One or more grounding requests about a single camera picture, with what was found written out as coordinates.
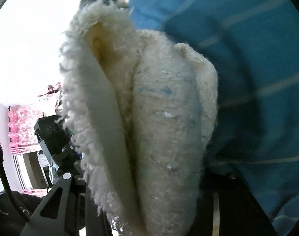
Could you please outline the white fuzzy knit sweater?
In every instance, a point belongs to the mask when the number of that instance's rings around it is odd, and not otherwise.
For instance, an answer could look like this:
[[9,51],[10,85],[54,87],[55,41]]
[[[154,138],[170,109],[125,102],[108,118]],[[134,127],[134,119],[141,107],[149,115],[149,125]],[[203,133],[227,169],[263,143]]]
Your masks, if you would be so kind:
[[64,126],[91,198],[121,235],[186,235],[217,119],[215,66],[124,2],[82,0],[60,50]]

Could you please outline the pink floral fabric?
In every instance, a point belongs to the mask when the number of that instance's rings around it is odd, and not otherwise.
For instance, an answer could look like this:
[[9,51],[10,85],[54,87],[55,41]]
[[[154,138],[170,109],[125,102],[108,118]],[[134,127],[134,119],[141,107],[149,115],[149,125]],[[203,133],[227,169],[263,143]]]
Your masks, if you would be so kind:
[[39,118],[43,118],[43,113],[31,107],[21,105],[8,107],[8,137],[12,155],[41,150],[34,131],[34,126]]

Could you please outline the blue striped bed sheet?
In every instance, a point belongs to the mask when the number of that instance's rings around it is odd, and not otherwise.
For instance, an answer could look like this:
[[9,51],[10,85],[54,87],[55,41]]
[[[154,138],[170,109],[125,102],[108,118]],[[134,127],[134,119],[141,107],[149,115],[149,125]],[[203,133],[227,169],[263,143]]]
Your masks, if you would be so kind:
[[239,173],[277,235],[299,235],[299,0],[130,0],[137,28],[188,44],[217,70],[203,170]]

